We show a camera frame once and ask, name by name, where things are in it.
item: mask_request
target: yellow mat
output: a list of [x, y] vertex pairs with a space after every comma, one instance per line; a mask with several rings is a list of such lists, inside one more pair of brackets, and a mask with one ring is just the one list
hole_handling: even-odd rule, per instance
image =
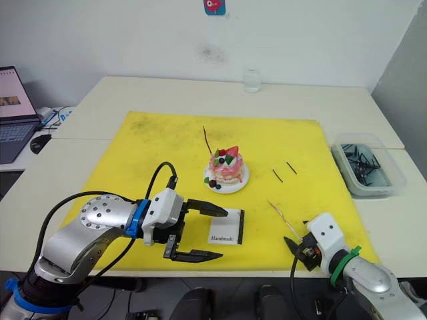
[[[214, 150], [240, 147], [250, 168], [249, 183], [237, 193], [221, 195], [203, 183], [209, 161], [203, 128]], [[292, 254], [283, 236], [293, 234], [267, 203], [276, 204], [300, 235], [307, 233], [303, 220], [330, 212], [342, 228], [349, 246], [362, 246], [361, 255], [378, 262], [352, 199], [315, 121], [199, 117], [129, 112], [83, 190], [104, 190], [141, 199], [155, 168], [170, 161], [177, 170], [178, 194], [210, 201], [227, 208], [244, 209], [243, 245], [209, 245], [210, 217], [190, 211], [180, 251], [201, 249], [223, 253], [205, 263], [179, 263], [163, 258], [165, 245], [146, 247], [138, 239], [116, 270], [289, 270]], [[286, 165], [288, 161], [297, 175]], [[276, 170], [283, 183], [272, 173]], [[170, 171], [162, 169], [151, 196], [164, 189]], [[63, 224], [70, 222], [88, 197], [76, 201]], [[97, 264], [106, 266], [129, 239], [114, 241]]]

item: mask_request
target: green ring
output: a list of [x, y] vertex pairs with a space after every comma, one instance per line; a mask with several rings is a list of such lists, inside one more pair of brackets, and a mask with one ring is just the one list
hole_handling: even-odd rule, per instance
[[344, 270], [344, 268], [346, 267], [347, 263], [357, 257], [359, 255], [359, 251], [361, 250], [361, 246], [357, 246], [354, 249], [352, 249], [349, 253], [347, 253], [347, 255], [340, 261], [340, 263], [336, 266], [334, 272], [332, 273], [331, 276], [331, 285], [333, 285], [334, 287], [336, 287], [336, 281], [338, 279], [338, 277], [340, 276], [341, 272]]

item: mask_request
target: cable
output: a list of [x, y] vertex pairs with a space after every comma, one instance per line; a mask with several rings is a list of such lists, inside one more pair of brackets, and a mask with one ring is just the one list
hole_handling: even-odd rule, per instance
[[[147, 193], [145, 194], [145, 198], [148, 199], [149, 198], [149, 194], [151, 193], [151, 189], [153, 188], [153, 184], [155, 181], [155, 178], [157, 177], [157, 174], [159, 173], [159, 171], [161, 170], [162, 167], [164, 167], [165, 165], [167, 165], [172, 172], [172, 175], [174, 177], [177, 177], [176, 174], [176, 170], [173, 167], [173, 165], [170, 162], [162, 162], [160, 163], [160, 165], [157, 167], [157, 169], [154, 171], [153, 177], [151, 178], [151, 181], [149, 182], [148, 188], [147, 188]], [[94, 275], [77, 293], [77, 296], [82, 293], [84, 290], [86, 290], [97, 278], [99, 278], [100, 276], [102, 276], [105, 272], [107, 272], [110, 268], [112, 268], [117, 262], [119, 262], [119, 260], [121, 258], [124, 257], [124, 255], [132, 248], [132, 245], [135, 243], [135, 239], [131, 239], [131, 241], [128, 243], [127, 247], [117, 256], [117, 258], [115, 258], [108, 266], [106, 266], [104, 269], [102, 269], [99, 273], [97, 273], [96, 275]]]
[[[59, 112], [64, 109], [66, 107], [61, 108], [58, 111], [58, 119], [59, 119]], [[157, 167], [157, 169], [154, 171], [153, 177], [151, 178], [151, 181], [149, 183], [149, 186], [147, 188], [147, 193], [145, 194], [145, 198], [148, 199], [149, 194], [151, 193], [151, 189], [153, 187], [155, 178], [157, 177], [157, 174], [159, 173], [160, 169], [162, 167], [164, 167], [165, 165], [167, 165], [172, 172], [172, 175], [174, 178], [177, 178], [177, 173], [175, 168], [173, 167], [173, 165], [170, 162], [163, 162], [160, 163], [160, 165]], [[25, 274], [24, 278], [22, 279], [21, 282], [24, 282], [24, 280], [26, 280], [26, 278], [28, 277], [28, 275], [30, 274], [30, 272], [34, 269], [34, 266], [38, 260], [38, 258], [40, 257], [41, 254], [41, 248], [43, 246], [43, 241], [45, 238], [45, 234], [46, 234], [46, 230], [47, 230], [47, 226], [50, 222], [50, 220], [52, 219], [52, 216], [55, 214], [56, 211], [58, 211], [59, 208], [61, 208], [64, 204], [70, 202], [71, 200], [74, 200], [76, 198], [79, 197], [84, 197], [86, 195], [117, 195], [115, 193], [111, 193], [111, 192], [105, 192], [105, 191], [84, 191], [84, 192], [80, 192], [80, 193], [76, 193], [74, 195], [69, 196], [68, 198], [65, 198], [64, 200], [62, 200], [61, 202], [57, 203], [51, 210], [50, 212], [47, 214], [45, 220], [43, 221], [43, 224], [41, 225], [40, 228], [40, 233], [39, 233], [39, 238], [37, 240], [37, 245], [36, 245], [36, 249], [34, 252], [34, 257], [33, 257], [33, 261], [31, 262], [30, 268], [28, 268], [27, 273]], [[118, 197], [121, 197], [123, 200], [131, 202], [131, 203], [135, 203], [135, 201], [128, 199], [126, 197], [123, 197], [121, 195], [117, 195]], [[104, 269], [102, 269], [99, 273], [97, 273], [94, 277], [92, 277], [90, 280], [87, 281], [87, 283], [78, 291], [77, 296], [82, 293], [84, 290], [86, 290], [97, 278], [99, 278], [100, 276], [102, 276], [105, 272], [107, 272], [110, 268], [112, 268], [121, 258], [123, 258], [123, 256], [131, 249], [132, 245], [135, 243], [135, 239], [131, 239], [131, 241], [128, 243], [128, 245], [126, 246], [126, 248], [109, 264], [107, 265]]]
[[182, 283], [189, 289], [189, 290], [192, 290], [192, 288], [189, 286], [189, 284], [183, 279], [183, 278], [180, 278], [181, 279], [181, 281], [182, 281]]
[[50, 126], [49, 126], [49, 128], [42, 128], [42, 129], [40, 129], [40, 131], [42, 131], [42, 130], [47, 130], [47, 134], [48, 134], [48, 135], [50, 135], [50, 134], [51, 134], [51, 130], [56, 130], [56, 129], [58, 129], [58, 128], [53, 128], [52, 126], [53, 126], [53, 125], [50, 125]]
[[102, 276], [104, 273], [106, 273], [111, 267], [113, 267], [123, 256], [131, 249], [132, 245], [135, 243], [135, 239], [132, 238], [131, 241], [127, 244], [126, 248], [112, 261], [108, 266], [106, 266], [104, 269], [102, 269], [100, 272], [98, 272], [96, 275], [94, 275], [91, 279], [89, 279], [85, 285], [77, 292], [77, 295], [80, 295], [83, 291], [85, 291], [96, 279], [98, 279], [100, 276]]
[[335, 303], [330, 307], [330, 309], [328, 310], [328, 313], [326, 314], [326, 320], [330, 320], [332, 314], [334, 313], [334, 311], [336, 310], [336, 308], [341, 304], [341, 302], [343, 302], [346, 297], [347, 297], [347, 289], [344, 288], [344, 290], [342, 291], [340, 297], [338, 298], [337, 301], [335, 301]]
[[157, 169], [154, 171], [153, 177], [151, 177], [151, 181], [149, 182], [149, 185], [147, 188], [147, 193], [145, 194], [146, 199], [149, 198], [149, 194], [151, 193], [151, 188], [153, 187], [153, 184], [154, 184], [155, 178], [157, 177], [157, 174], [159, 173], [160, 169], [162, 167], [164, 167], [165, 165], [167, 165], [171, 169], [172, 175], [174, 177], [177, 177], [176, 170], [170, 162], [165, 161], [165, 162], [160, 163], [159, 166], [157, 167]]
[[[74, 200], [76, 198], [79, 197], [84, 197], [86, 195], [116, 195], [115, 193], [110, 193], [110, 192], [105, 192], [105, 191], [84, 191], [84, 192], [79, 192], [76, 193], [74, 195], [69, 196], [68, 198], [65, 198], [64, 200], [62, 200], [61, 202], [59, 202], [58, 204], [56, 204], [56, 206], [54, 206], [50, 212], [47, 214], [43, 224], [41, 225], [40, 228], [40, 233], [39, 233], [39, 238], [37, 240], [37, 245], [35, 248], [35, 252], [34, 252], [34, 257], [33, 257], [33, 261], [31, 262], [30, 268], [28, 268], [27, 274], [24, 276], [25, 280], [28, 276], [28, 274], [34, 269], [35, 263], [37, 262], [38, 258], [40, 257], [40, 253], [41, 253], [41, 247], [43, 246], [43, 241], [45, 238], [45, 234], [46, 234], [46, 229], [47, 226], [50, 222], [50, 220], [52, 219], [52, 216], [55, 214], [55, 212], [62, 207], [64, 204], [66, 204], [67, 202], [70, 202], [71, 200]], [[128, 201], [128, 202], [135, 202], [132, 201], [131, 199], [128, 199], [126, 197], [122, 197], [121, 195], [117, 195], [118, 197], [121, 197], [123, 200]]]
[[6, 306], [6, 303], [9, 301], [9, 299], [12, 296], [12, 291], [10, 291], [6, 296], [3, 298], [3, 300], [0, 301], [0, 311], [3, 310], [3, 308]]
[[61, 118], [60, 118], [61, 111], [66, 109], [66, 108], [70, 108], [70, 107], [72, 107], [72, 106], [66, 105], [65, 107], [62, 107], [62, 108], [60, 108], [60, 110], [58, 110], [58, 122], [61, 122]]
[[114, 288], [113, 297], [111, 297], [111, 301], [109, 302], [107, 310], [105, 310], [102, 316], [100, 316], [97, 320], [101, 320], [102, 318], [104, 318], [105, 315], [108, 313], [108, 311], [111, 309], [111, 306], [113, 305], [113, 302], [115, 299], [115, 292], [116, 292], [116, 289]]
[[131, 313], [131, 299], [132, 299], [133, 291], [129, 292], [129, 298], [127, 298], [127, 314]]
[[9, 271], [11, 274], [13, 274], [14, 276], [16, 276], [16, 278], [18, 278], [19, 280], [21, 280], [21, 276], [18, 275], [16, 272], [13, 271]]
[[290, 277], [291, 298], [292, 298], [292, 303], [294, 304], [294, 308], [298, 316], [300, 317], [300, 319], [308, 320], [307, 317], [302, 313], [300, 307], [298, 306], [298, 303], [296, 301], [296, 296], [295, 296], [295, 286], [294, 286], [295, 269], [296, 269], [296, 264], [298, 262], [298, 255], [300, 255], [300, 253], [301, 253], [301, 248], [298, 247], [298, 249], [295, 252], [294, 262], [292, 263], [292, 268], [291, 268], [291, 277]]

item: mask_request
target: strawberry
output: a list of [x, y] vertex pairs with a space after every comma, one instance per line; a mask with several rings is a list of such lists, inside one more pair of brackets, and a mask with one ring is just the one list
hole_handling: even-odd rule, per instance
[[231, 147], [229, 149], [226, 150], [226, 153], [228, 155], [231, 155], [232, 157], [237, 157], [239, 154], [239, 147], [237, 145], [235, 145], [234, 147]]

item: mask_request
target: white wall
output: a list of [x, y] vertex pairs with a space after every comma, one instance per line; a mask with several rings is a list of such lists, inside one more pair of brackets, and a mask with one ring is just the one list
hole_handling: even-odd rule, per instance
[[76, 104], [104, 75], [372, 90], [421, 0], [0, 0], [0, 65], [40, 107]]
[[372, 96], [427, 178], [427, 1]]

